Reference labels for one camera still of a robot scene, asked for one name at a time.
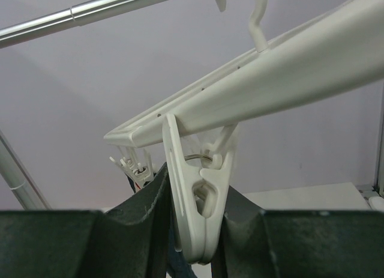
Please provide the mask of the white clip sock hanger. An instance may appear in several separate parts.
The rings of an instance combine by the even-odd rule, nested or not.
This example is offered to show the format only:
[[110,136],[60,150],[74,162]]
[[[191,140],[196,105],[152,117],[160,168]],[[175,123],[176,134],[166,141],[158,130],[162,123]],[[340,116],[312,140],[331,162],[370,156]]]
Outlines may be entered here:
[[383,78],[383,0],[348,0],[267,41],[255,0],[254,49],[105,135],[136,148],[162,143],[176,249],[207,264],[218,246],[239,122],[323,100]]

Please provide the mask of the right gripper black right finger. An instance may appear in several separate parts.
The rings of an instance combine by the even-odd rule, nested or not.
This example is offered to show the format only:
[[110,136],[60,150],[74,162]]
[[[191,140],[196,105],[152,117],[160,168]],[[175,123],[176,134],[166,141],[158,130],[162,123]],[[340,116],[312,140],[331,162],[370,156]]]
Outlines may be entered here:
[[265,210],[227,195],[213,277],[382,277],[383,213]]

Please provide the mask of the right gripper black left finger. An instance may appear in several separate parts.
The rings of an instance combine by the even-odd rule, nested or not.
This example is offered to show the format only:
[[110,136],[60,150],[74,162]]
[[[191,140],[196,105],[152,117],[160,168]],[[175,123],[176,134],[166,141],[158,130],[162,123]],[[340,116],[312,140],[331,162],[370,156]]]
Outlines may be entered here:
[[169,173],[110,211],[1,212],[2,277],[165,277]]

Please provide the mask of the navy blue sock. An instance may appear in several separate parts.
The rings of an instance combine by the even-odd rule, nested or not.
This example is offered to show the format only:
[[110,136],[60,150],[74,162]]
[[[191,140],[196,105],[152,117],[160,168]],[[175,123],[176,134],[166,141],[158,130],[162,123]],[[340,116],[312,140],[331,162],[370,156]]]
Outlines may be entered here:
[[196,277],[181,252],[175,250],[173,201],[169,171],[159,170],[142,189],[128,179],[134,195],[120,207],[128,226],[125,241],[131,242],[130,257],[144,263],[145,277]]

